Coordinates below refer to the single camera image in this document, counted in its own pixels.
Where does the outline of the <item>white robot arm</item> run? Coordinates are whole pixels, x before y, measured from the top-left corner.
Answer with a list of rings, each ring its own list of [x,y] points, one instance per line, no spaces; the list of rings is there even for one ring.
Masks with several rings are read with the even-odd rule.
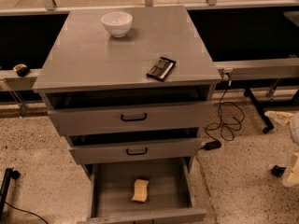
[[[264,114],[281,125],[287,125],[289,127],[291,140],[299,146],[299,112],[266,111]],[[296,149],[290,154],[290,160],[286,167],[275,165],[271,170],[271,174],[280,177],[284,187],[290,188],[298,185],[299,149]]]

